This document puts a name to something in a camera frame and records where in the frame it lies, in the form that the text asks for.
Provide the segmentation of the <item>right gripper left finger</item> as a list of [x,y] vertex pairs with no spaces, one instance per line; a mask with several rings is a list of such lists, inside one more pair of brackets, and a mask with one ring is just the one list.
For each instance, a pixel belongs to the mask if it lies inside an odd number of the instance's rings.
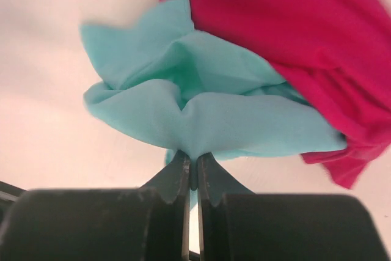
[[35,189],[1,224],[2,260],[188,260],[190,160],[140,188]]

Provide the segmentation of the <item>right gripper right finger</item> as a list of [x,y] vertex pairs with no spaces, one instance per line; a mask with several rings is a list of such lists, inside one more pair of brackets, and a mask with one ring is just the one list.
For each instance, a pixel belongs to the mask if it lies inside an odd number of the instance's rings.
[[355,197],[256,194],[211,154],[197,173],[202,260],[389,260]]

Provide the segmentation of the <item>teal t shirt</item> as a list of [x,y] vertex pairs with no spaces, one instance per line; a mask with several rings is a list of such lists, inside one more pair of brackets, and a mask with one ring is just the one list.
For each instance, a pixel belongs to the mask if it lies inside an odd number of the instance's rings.
[[163,0],[135,24],[83,23],[100,77],[84,93],[97,119],[192,161],[344,150],[344,136],[259,55],[195,28],[189,0]]

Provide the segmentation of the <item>magenta t shirt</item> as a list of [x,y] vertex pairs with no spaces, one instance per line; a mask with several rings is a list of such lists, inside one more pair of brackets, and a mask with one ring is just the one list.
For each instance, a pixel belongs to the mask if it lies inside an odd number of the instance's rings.
[[347,148],[303,154],[350,188],[390,145],[390,17],[379,0],[190,0],[197,29],[266,59]]

